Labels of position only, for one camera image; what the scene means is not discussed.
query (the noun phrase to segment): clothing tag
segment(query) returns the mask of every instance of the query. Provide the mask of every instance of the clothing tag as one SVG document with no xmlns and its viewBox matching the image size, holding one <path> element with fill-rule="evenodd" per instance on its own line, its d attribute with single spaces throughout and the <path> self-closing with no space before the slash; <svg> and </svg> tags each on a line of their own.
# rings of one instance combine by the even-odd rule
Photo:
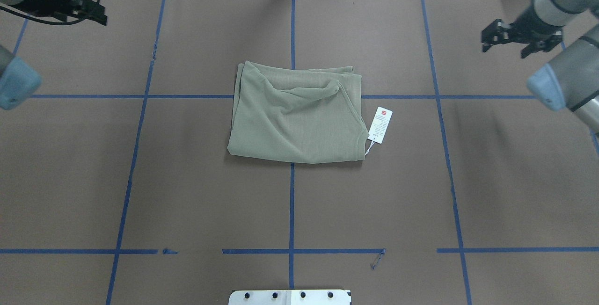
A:
<svg viewBox="0 0 599 305">
<path fill-rule="evenodd" d="M 380 106 L 378 109 L 376 109 L 373 124 L 370 125 L 370 131 L 368 131 L 369 140 L 379 144 L 383 143 L 383 138 L 385 138 L 385 132 L 387 132 L 387 126 L 389 125 L 389 120 L 391 120 L 391 115 L 393 115 L 393 111 L 390 109 L 384 109 Z"/>
</svg>

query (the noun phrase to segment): black cable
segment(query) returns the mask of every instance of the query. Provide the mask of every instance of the black cable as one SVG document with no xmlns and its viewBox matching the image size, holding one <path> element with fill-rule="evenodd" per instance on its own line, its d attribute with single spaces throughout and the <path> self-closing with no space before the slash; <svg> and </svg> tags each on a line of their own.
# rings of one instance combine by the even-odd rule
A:
<svg viewBox="0 0 599 305">
<path fill-rule="evenodd" d="M 84 15 L 81 19 L 77 19 L 77 20 L 70 21 L 70 22 L 52 22 L 52 21 L 39 20 L 39 19 L 36 19 L 35 17 L 31 17 L 29 15 L 24 15 L 24 14 L 14 11 L 14 10 L 8 9 L 6 7 L 2 7 L 2 6 L 0 6 L 0 10 L 4 10 L 7 13 L 11 13 L 12 15 L 19 16 L 26 20 L 30 20 L 30 21 L 37 22 L 37 23 L 49 24 L 51 26 L 70 26 L 72 24 L 77 24 L 77 23 L 83 22 L 84 20 L 87 20 L 89 15 L 96 10 L 96 8 L 98 7 L 99 4 L 100 4 L 100 0 L 97 0 L 96 4 L 94 4 L 94 7 L 86 15 Z"/>
</svg>

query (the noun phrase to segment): blue tape line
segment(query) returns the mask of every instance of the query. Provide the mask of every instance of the blue tape line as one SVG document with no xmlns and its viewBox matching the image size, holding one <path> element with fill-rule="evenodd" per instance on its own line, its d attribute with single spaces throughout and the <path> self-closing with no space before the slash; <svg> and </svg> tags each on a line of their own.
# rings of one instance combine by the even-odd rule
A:
<svg viewBox="0 0 599 305">
<path fill-rule="evenodd" d="M 0 254 L 158 254 L 156 249 L 0 249 Z"/>
<path fill-rule="evenodd" d="M 70 99 L 142 99 L 143 94 L 33 94 L 31 98 L 39 99 L 56 99 L 56 98 L 70 98 Z"/>
<path fill-rule="evenodd" d="M 381 254 L 385 249 L 295 249 L 296 254 Z"/>
<path fill-rule="evenodd" d="M 223 254 L 289 254 L 289 249 L 223 249 Z"/>
<path fill-rule="evenodd" d="M 144 94 L 33 94 L 32 98 L 143 99 Z M 148 94 L 149 99 L 233 99 L 233 94 Z"/>
<path fill-rule="evenodd" d="M 133 158 L 131 160 L 131 169 L 129 170 L 129 180 L 127 183 L 127 191 L 124 195 L 123 213 L 120 218 L 120 226 L 118 227 L 118 238 L 116 241 L 116 249 L 120 250 L 123 242 L 124 222 L 127 218 L 127 210 L 129 208 L 129 198 L 131 197 L 131 187 L 133 185 L 133 172 L 135 164 L 137 164 L 137 152 L 139 151 L 139 138 L 141 137 L 141 128 L 144 124 L 144 116 L 146 114 L 146 106 L 148 101 L 148 93 L 150 92 L 150 84 L 152 83 L 152 72 L 154 71 L 154 63 L 156 62 L 156 51 L 158 50 L 158 41 L 160 39 L 160 29 L 162 27 L 162 16 L 164 14 L 164 5 L 166 0 L 162 0 L 160 13 L 158 15 L 158 25 L 156 26 L 156 39 L 154 40 L 154 49 L 152 51 L 152 60 L 150 60 L 150 68 L 148 69 L 148 77 L 146 81 L 146 90 L 144 92 L 144 101 L 141 104 L 141 114 L 139 115 L 139 125 L 137 126 L 137 136 L 135 137 L 135 147 L 133 148 Z M 114 280 L 116 279 L 116 270 L 118 268 L 118 252 L 114 254 L 113 268 L 110 274 L 109 290 L 106 296 L 106 305 L 110 305 L 112 293 L 114 290 Z"/>
<path fill-rule="evenodd" d="M 289 249 L 223 249 L 223 254 L 289 254 Z M 381 254 L 385 249 L 293 249 L 294 254 Z"/>
<path fill-rule="evenodd" d="M 83 98 L 83 99 L 143 99 L 144 94 L 33 94 L 32 98 Z M 149 99 L 233 99 L 233 94 L 148 94 Z M 533 100 L 526 95 L 440 95 L 443 100 Z M 437 96 L 428 94 L 365 94 L 363 100 L 434 100 Z"/>
<path fill-rule="evenodd" d="M 449 158 L 449 147 L 447 146 L 447 135 L 445 133 L 445 122 L 443 120 L 443 110 L 441 109 L 441 96 L 439 92 L 439 84 L 437 82 L 437 69 L 435 67 L 435 60 L 432 54 L 432 43 L 431 33 L 428 26 L 428 17 L 426 16 L 426 3 L 425 0 L 421 0 L 422 3 L 422 17 L 424 18 L 424 29 L 426 32 L 426 44 L 428 45 L 428 58 L 431 63 L 432 82 L 435 88 L 435 96 L 437 97 L 437 113 L 439 115 L 439 124 L 441 126 L 441 138 L 443 139 L 443 150 L 445 151 L 445 163 L 447 164 L 447 172 L 449 173 L 449 181 L 451 183 L 451 194 L 453 198 L 453 219 L 455 221 L 456 233 L 458 235 L 458 246 L 460 249 L 464 248 L 464 241 L 462 240 L 462 228 L 460 226 L 460 214 L 458 213 L 458 199 L 455 194 L 455 185 L 453 183 L 453 172 L 451 169 L 451 160 Z M 466 301 L 468 305 L 472 305 L 472 296 L 470 294 L 470 280 L 468 278 L 468 269 L 466 266 L 466 255 L 461 252 L 460 260 L 462 262 L 462 276 L 464 278 L 464 288 L 466 290 Z"/>
<path fill-rule="evenodd" d="M 289 288 L 293 290 L 295 250 L 295 164 L 289 165 Z"/>
<path fill-rule="evenodd" d="M 158 249 L 121 249 L 119 254 L 158 254 Z"/>
<path fill-rule="evenodd" d="M 383 259 L 383 256 L 385 256 L 385 253 L 387 253 L 387 250 L 383 249 L 380 252 L 379 256 L 377 257 L 376 262 L 374 264 L 370 264 L 371 269 L 374 270 L 374 269 L 376 269 L 377 266 L 379 266 L 380 261 Z"/>
<path fill-rule="evenodd" d="M 149 94 L 156 99 L 233 99 L 233 94 Z"/>
<path fill-rule="evenodd" d="M 591 133 L 591 139 L 593 140 L 593 145 L 595 145 L 597 155 L 599 155 L 599 141 L 597 141 L 597 135 L 595 135 L 592 130 L 589 130 L 589 132 Z"/>
<path fill-rule="evenodd" d="M 295 0 L 291 0 L 291 70 L 295 70 Z"/>
<path fill-rule="evenodd" d="M 489 254 L 495 252 L 599 252 L 599 246 L 556 246 L 556 247 L 466 247 L 441 248 L 438 254 Z"/>
<path fill-rule="evenodd" d="M 115 254 L 114 249 L 0 249 L 0 254 Z"/>
<path fill-rule="evenodd" d="M 13 54 L 17 54 L 17 52 L 19 51 L 19 47 L 21 47 L 21 40 L 23 39 L 23 35 L 25 34 L 27 23 L 29 23 L 29 20 L 25 19 L 23 21 L 23 26 L 21 27 L 21 32 L 19 33 L 19 38 L 17 39 L 17 43 L 15 44 L 15 49 L 13 49 Z"/>
<path fill-rule="evenodd" d="M 363 100 L 434 100 L 435 96 L 425 94 L 366 94 L 362 96 Z"/>
<path fill-rule="evenodd" d="M 295 0 L 291 0 L 291 70 L 295 70 Z M 289 165 L 289 288 L 295 288 L 295 164 Z"/>
<path fill-rule="evenodd" d="M 533 100 L 534 96 L 522 96 L 522 95 L 450 95 L 444 94 L 439 95 L 439 97 L 443 100 Z"/>
</svg>

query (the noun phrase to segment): white mounting plate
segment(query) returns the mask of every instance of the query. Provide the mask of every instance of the white mounting plate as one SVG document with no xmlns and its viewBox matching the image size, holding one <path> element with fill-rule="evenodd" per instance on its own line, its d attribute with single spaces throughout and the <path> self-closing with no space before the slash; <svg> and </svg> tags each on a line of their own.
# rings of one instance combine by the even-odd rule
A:
<svg viewBox="0 0 599 305">
<path fill-rule="evenodd" d="M 231 294 L 229 305 L 351 305 L 350 294 L 350 290 L 242 290 Z"/>
</svg>

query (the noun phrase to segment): olive green fabric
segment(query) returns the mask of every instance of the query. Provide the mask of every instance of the olive green fabric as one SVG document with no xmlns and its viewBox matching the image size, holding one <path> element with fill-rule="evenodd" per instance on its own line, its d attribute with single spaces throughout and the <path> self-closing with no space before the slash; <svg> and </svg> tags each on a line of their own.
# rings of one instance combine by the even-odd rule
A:
<svg viewBox="0 0 599 305">
<path fill-rule="evenodd" d="M 306 164 L 364 160 L 361 83 L 353 66 L 239 64 L 229 153 Z"/>
</svg>

